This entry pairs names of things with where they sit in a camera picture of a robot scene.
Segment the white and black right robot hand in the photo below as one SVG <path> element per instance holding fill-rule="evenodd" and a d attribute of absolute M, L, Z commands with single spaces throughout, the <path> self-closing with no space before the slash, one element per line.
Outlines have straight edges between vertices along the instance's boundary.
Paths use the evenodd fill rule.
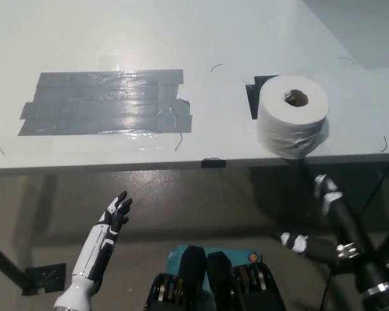
<path fill-rule="evenodd" d="M 336 243 L 287 231 L 278 233 L 277 240 L 303 257 L 328 265 L 336 275 L 353 274 L 363 295 L 389 292 L 389 268 L 338 186 L 326 174 L 319 175 L 314 180 L 314 196 Z"/>

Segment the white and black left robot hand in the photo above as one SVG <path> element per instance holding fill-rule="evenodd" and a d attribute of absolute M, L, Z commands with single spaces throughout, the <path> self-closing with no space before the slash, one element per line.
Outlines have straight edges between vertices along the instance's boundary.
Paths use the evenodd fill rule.
<path fill-rule="evenodd" d="M 56 300 L 54 310 L 92 309 L 92 297 L 102 285 L 120 230 L 128 222 L 131 204 L 132 199 L 123 191 L 104 210 L 82 247 L 70 286 Z"/>

